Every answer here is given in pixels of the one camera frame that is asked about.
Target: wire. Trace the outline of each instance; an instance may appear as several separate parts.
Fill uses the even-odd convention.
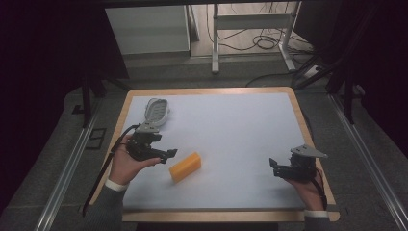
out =
[[[269,12],[271,12],[271,10],[272,10],[272,4],[270,4]],[[208,37],[210,38],[210,41],[211,41],[211,42],[214,42],[213,39],[212,39],[212,37],[211,37],[210,27],[209,27],[209,21],[208,21],[209,19],[208,19],[208,18],[209,18],[209,16],[208,16],[208,5],[207,5],[207,6],[206,6],[207,33],[208,33]],[[249,47],[246,47],[246,48],[237,48],[237,47],[233,47],[233,46],[231,46],[231,45],[225,44],[225,43],[219,43],[218,45],[220,45],[220,46],[226,46],[226,47],[229,47],[229,48],[231,48],[231,49],[238,50],[238,51],[249,50],[249,49],[252,49],[252,48],[254,48],[254,47],[256,47],[256,46],[258,46],[259,48],[261,48],[261,49],[263,49],[263,50],[270,50],[270,49],[275,48],[275,47],[279,44],[280,39],[282,38],[282,32],[280,33],[279,39],[276,39],[276,38],[274,38],[274,37],[269,37],[269,36],[264,36],[264,35],[262,35],[262,33],[264,32],[264,30],[265,30],[265,29],[263,29],[263,30],[261,31],[261,33],[260,33],[259,36],[256,36],[256,37],[254,37],[254,38],[252,39],[253,45],[252,45],[252,46],[249,46]],[[244,31],[247,31],[247,29],[238,31],[237,33],[235,33],[235,34],[233,34],[233,35],[230,35],[230,36],[228,36],[228,37],[225,37],[225,38],[221,38],[219,35],[217,35],[217,37],[218,37],[219,39],[229,39],[229,38],[231,38],[231,37],[233,37],[233,36],[236,36],[236,35],[238,35],[238,34],[244,32]],[[271,42],[272,45],[271,45],[271,46],[264,46],[264,45],[261,44],[262,42]]]
[[[253,83],[253,82],[257,81],[257,80],[260,80],[260,79],[264,79],[264,78],[270,77],[270,76],[290,75],[290,74],[293,74],[293,73],[292,73],[292,72],[288,72],[288,73],[277,73],[277,74],[261,75],[261,76],[256,77],[255,79],[252,79],[252,80],[249,81],[248,83],[246,83],[246,84],[245,84],[245,87],[248,88],[248,86],[249,86],[251,83]]]
[[[304,43],[311,44],[311,43],[310,43],[309,41],[307,41],[307,40],[302,40],[302,39],[295,38],[295,37],[291,37],[291,39],[294,39],[294,40],[298,40],[298,41],[301,41],[301,42],[304,42]]]
[[[130,130],[132,129],[137,129],[139,126],[138,125],[132,125],[128,129],[126,129],[123,134],[116,140],[114,146],[111,149],[111,152],[109,153],[108,157],[106,158],[105,163],[102,166],[102,169],[100,170],[95,183],[93,184],[93,187],[88,195],[87,200],[85,201],[84,207],[82,208],[82,216],[84,217],[87,213],[87,208],[89,206],[90,200],[93,198],[93,195],[95,194],[96,189],[98,188],[99,182],[101,181],[103,175],[105,174],[106,169],[108,168],[109,164],[111,163],[112,158],[114,157],[114,154],[117,150],[117,148],[122,144],[121,141],[123,138],[126,136],[126,134],[129,133]]]

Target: hand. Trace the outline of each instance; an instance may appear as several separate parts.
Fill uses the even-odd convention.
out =
[[[321,187],[323,186],[323,182],[321,179],[322,174],[323,171],[321,169],[318,169],[318,173],[316,174],[315,177],[315,180],[319,183]],[[312,182],[309,181],[304,183],[289,179],[285,180],[289,182],[291,185],[293,185],[294,188],[297,190],[300,199],[302,199],[303,203],[305,203],[306,210],[324,211],[323,202],[321,201],[318,189],[316,189],[316,186]]]
[[[133,159],[126,150],[127,141],[132,135],[126,135],[112,160],[111,174],[109,179],[119,185],[127,185],[145,167],[155,166],[160,162],[160,158],[152,158],[142,162]]]

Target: aluminum rail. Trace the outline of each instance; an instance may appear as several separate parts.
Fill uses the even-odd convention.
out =
[[[103,99],[95,98],[93,103],[93,112],[92,117],[90,118],[89,124],[87,127],[83,128],[80,137],[75,143],[72,152],[66,161],[64,169],[60,175],[59,180],[57,181],[54,190],[51,192],[51,195],[42,211],[41,216],[39,217],[38,223],[35,230],[50,230],[52,223],[54,222],[55,216],[60,209],[60,205],[63,202],[64,195],[66,190],[71,182],[72,176],[75,172],[75,169],[78,165],[79,160],[81,159],[82,153],[87,144],[90,132],[92,131],[93,125],[97,119],[99,109],[102,105]]]
[[[401,201],[398,199],[393,188],[390,186],[387,179],[381,172],[381,169],[372,158],[372,155],[369,149],[366,147],[358,130],[354,125],[350,124],[348,122],[348,119],[345,117],[343,113],[343,106],[339,100],[339,97],[329,94],[329,99],[333,103],[337,111],[337,115],[339,116],[346,132],[350,136],[355,148],[357,149],[357,152],[361,160],[363,161],[363,164],[366,166],[369,175],[374,182],[374,185],[377,187],[378,191],[383,197],[399,230],[408,230],[408,217]]]

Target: wrist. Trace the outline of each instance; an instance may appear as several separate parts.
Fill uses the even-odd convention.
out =
[[[320,196],[311,196],[304,201],[306,210],[309,211],[324,211],[323,202]]]
[[[122,192],[122,191],[127,190],[129,184],[120,185],[120,184],[117,184],[116,182],[114,182],[114,181],[112,181],[112,180],[110,180],[108,178],[106,180],[106,182],[105,182],[105,186],[108,187],[111,190],[114,190],[114,191],[117,191],[117,192]]]

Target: metal frame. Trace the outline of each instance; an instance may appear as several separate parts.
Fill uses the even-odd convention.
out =
[[[78,138],[75,146],[66,161],[65,167],[58,179],[54,190],[42,210],[42,214],[39,217],[38,223],[35,230],[50,230],[52,223],[54,222],[55,216],[60,209],[61,203],[63,202],[66,190],[68,189],[69,183],[71,182],[72,176],[74,175],[75,169],[81,159],[82,153],[87,144],[90,132],[92,131],[93,125],[97,119],[99,109],[102,105],[103,99],[96,98],[93,104],[93,115],[90,118],[87,127],[83,128],[80,137]]]
[[[393,216],[399,230],[408,230],[408,215],[404,209],[402,202],[397,197],[395,191],[388,183],[378,164],[372,158],[372,155],[361,138],[357,128],[348,121],[347,117],[342,113],[343,106],[338,96],[328,95],[330,101],[335,108],[340,121],[342,122],[347,134],[349,135],[354,147],[357,150],[363,164],[367,168],[367,172],[371,176],[374,185],[377,187],[384,202],[386,203],[391,215]]]
[[[289,71],[296,71],[293,61],[288,52],[288,42],[291,38],[294,22],[296,20],[299,2],[296,2],[291,13],[261,13],[245,15],[218,15],[218,4],[214,4],[214,41],[213,41],[213,64],[214,74],[219,73],[219,49],[218,49],[218,30],[238,30],[238,29],[273,29],[286,28],[287,31],[282,42],[279,43],[279,49],[285,60]]]

